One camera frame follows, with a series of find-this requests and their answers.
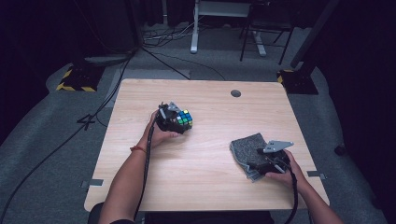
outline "chair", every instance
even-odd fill
[[[239,61],[242,62],[245,52],[245,46],[248,39],[249,31],[277,33],[279,34],[273,44],[266,46],[282,47],[283,52],[278,64],[282,64],[286,49],[289,45],[291,35],[294,30],[291,15],[292,6],[290,1],[286,0],[266,0],[254,1],[250,7],[247,15],[247,23],[241,31],[239,38],[244,37],[244,45],[242,47],[241,57]],[[289,32],[288,40],[285,45],[276,45],[276,41],[282,36],[284,32]]]

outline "forearm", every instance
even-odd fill
[[[111,223],[117,219],[134,220],[143,189],[146,152],[134,150],[111,183],[99,223]]]
[[[308,206],[315,224],[343,223],[341,218],[323,201],[311,185],[307,184],[299,192]]]

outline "red bracelet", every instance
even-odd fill
[[[130,149],[131,149],[131,151],[134,151],[134,150],[142,150],[142,151],[144,151],[145,153],[147,153],[147,151],[146,151],[145,149],[143,149],[142,147],[138,147],[138,146],[130,147]]]

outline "rubik's cube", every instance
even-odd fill
[[[187,131],[192,128],[192,117],[188,110],[179,111],[177,114],[177,123],[183,126],[183,129]]]

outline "gray carpet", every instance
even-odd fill
[[[255,46],[247,46],[244,61],[239,62],[242,41],[238,40],[239,30],[231,28],[202,31],[197,54],[190,54],[190,36],[148,50],[196,62],[157,55],[178,70],[190,71],[194,80],[222,80],[220,73],[226,80],[276,81],[276,72],[290,68],[290,61],[308,32],[295,31],[282,65],[277,64],[281,49],[266,48],[268,55],[263,58]],[[48,79],[50,94],[21,120],[0,148],[1,211],[23,177],[80,127],[76,121],[96,111],[120,68],[115,65],[105,70],[98,92],[56,91],[68,66]],[[136,53],[127,69],[169,70],[143,50]],[[323,184],[331,207],[345,223],[386,223],[382,212],[371,205],[370,188],[353,161],[333,153],[343,142],[342,131],[325,78],[318,69],[312,78],[319,95],[289,95],[289,99],[316,166],[328,177]],[[107,124],[111,112],[111,107],[104,108],[98,114],[99,120]],[[86,190],[80,184],[92,177],[105,133],[106,127],[95,122],[44,162],[16,194],[5,223],[86,223]],[[272,212],[276,223],[283,223],[289,214],[290,211]],[[309,223],[306,210],[298,211],[292,223]]]

